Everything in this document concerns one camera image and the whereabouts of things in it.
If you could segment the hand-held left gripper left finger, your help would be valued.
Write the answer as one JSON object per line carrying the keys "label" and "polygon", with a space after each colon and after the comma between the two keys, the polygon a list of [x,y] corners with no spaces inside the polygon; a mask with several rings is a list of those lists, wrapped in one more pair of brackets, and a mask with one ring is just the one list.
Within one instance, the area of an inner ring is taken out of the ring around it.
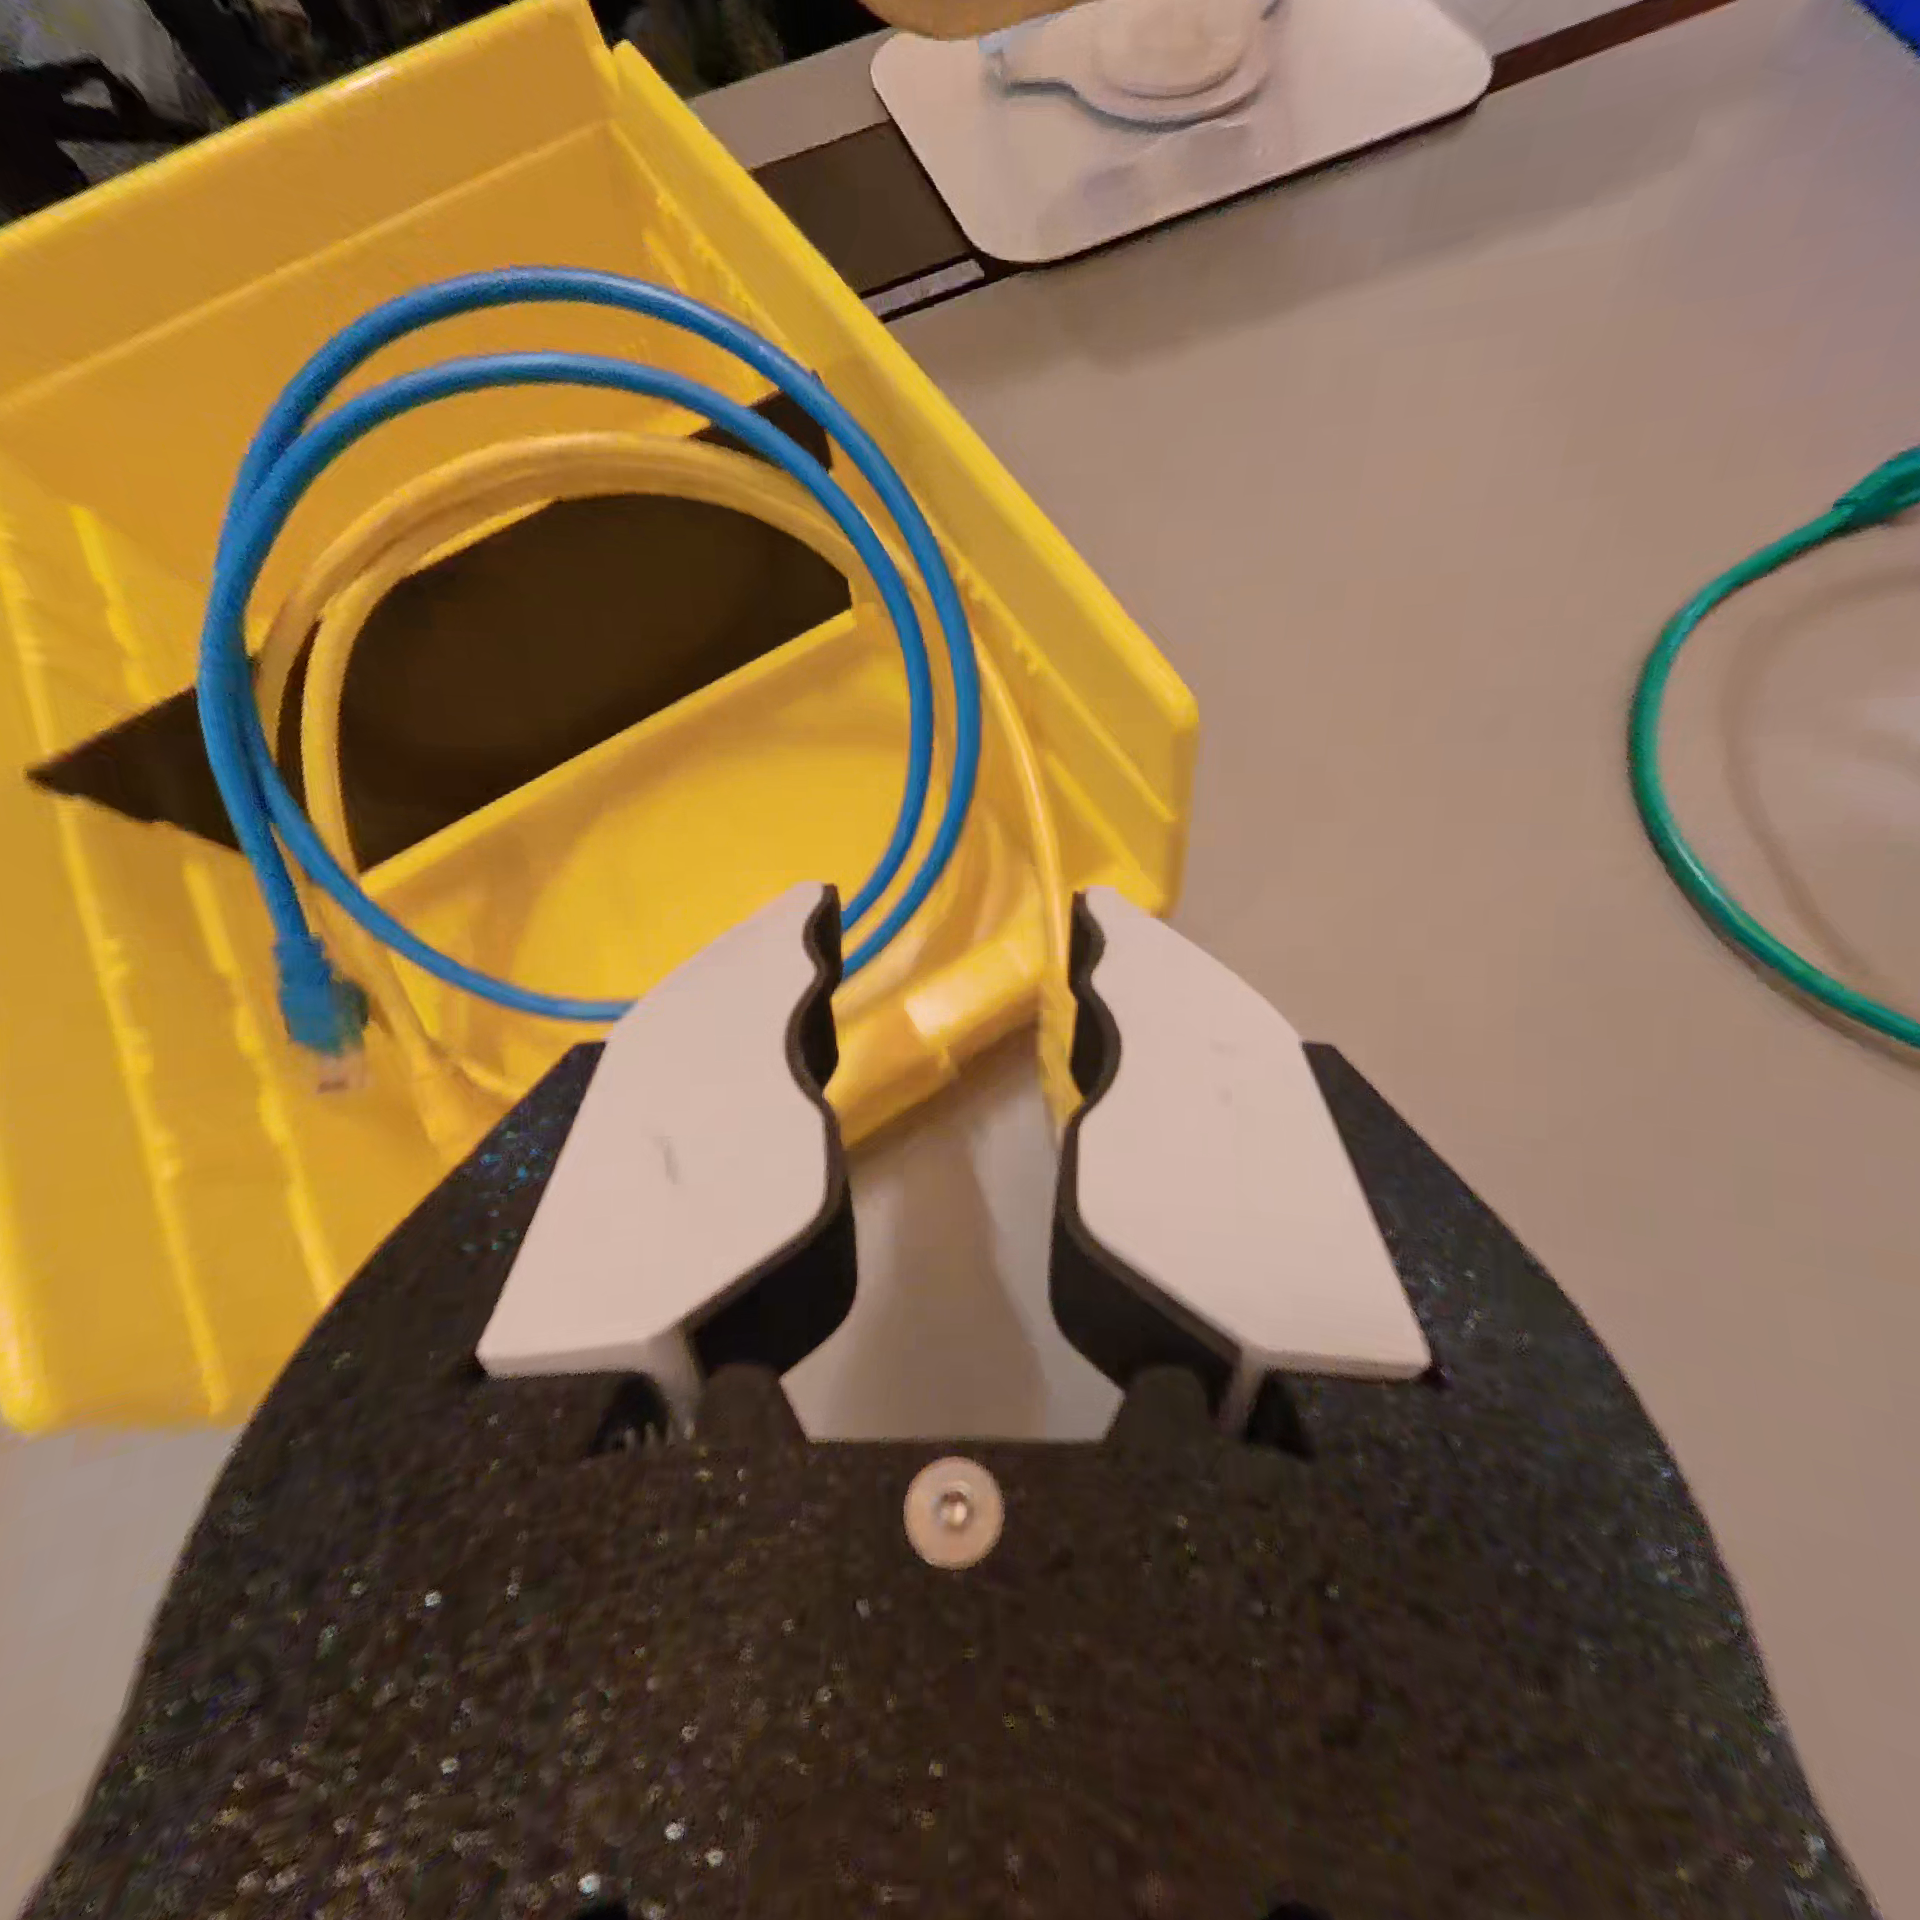
{"label": "hand-held left gripper left finger", "polygon": [[478,1336],[491,1380],[634,1376],[693,1420],[714,1373],[780,1376],[845,1322],[839,978],[837,891],[804,880],[610,1027]]}

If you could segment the black bin divider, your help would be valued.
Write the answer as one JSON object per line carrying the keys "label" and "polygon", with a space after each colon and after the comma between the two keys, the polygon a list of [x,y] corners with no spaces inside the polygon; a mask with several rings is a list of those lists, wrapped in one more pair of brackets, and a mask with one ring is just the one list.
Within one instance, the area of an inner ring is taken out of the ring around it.
{"label": "black bin divider", "polygon": [[677,495],[543,502],[375,602],[342,676],[363,871],[847,613],[795,534]]}

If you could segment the clear plastic dome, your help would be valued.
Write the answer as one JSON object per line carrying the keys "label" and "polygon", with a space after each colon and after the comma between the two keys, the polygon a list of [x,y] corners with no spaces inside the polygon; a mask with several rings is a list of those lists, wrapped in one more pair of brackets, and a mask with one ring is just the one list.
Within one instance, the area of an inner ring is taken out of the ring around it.
{"label": "clear plastic dome", "polygon": [[988,32],[1003,95],[1058,92],[1124,126],[1181,127],[1250,103],[1277,2],[1085,2]]}

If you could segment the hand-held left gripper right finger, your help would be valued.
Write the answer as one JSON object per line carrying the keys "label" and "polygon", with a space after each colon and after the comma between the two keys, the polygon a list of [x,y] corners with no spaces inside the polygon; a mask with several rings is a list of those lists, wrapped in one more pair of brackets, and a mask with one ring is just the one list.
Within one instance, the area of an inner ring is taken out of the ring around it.
{"label": "hand-held left gripper right finger", "polygon": [[1295,1376],[1415,1382],[1428,1336],[1307,1045],[1109,884],[1071,902],[1047,1306],[1117,1392],[1181,1373],[1247,1434]]}

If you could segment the grey stand base plate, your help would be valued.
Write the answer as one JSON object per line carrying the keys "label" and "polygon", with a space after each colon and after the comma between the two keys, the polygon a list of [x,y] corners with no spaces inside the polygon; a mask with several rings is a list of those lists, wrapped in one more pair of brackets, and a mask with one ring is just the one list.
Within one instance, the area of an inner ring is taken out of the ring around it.
{"label": "grey stand base plate", "polygon": [[871,83],[973,252],[1068,261],[1479,104],[1486,45],[1430,2],[1277,2],[1260,93],[1139,127],[1058,92],[1003,95],[979,37],[891,34]]}

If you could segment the yellow plastic bin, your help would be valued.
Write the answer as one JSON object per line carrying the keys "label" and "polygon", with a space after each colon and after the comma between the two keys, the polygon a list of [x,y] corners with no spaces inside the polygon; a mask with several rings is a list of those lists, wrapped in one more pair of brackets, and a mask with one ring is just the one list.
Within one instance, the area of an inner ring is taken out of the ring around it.
{"label": "yellow plastic bin", "polygon": [[[62,798],[30,767],[193,688],[226,499],[335,332],[513,264],[655,280],[822,380],[918,500],[963,597],[988,722],[966,836],[837,997],[847,1142],[1037,1013],[1034,829],[1063,894],[1165,914],[1198,707],[1119,602],[852,285],[585,5],[518,5],[366,80],[5,229],[5,1427],[231,1427],[321,1312],[575,1040],[379,962],[481,1086],[379,1021],[324,1091],[287,1043],[273,924],[217,839]],[[530,992],[627,1000],[797,880],[851,902],[897,822],[907,704],[863,591],[421,845],[367,894]]]}

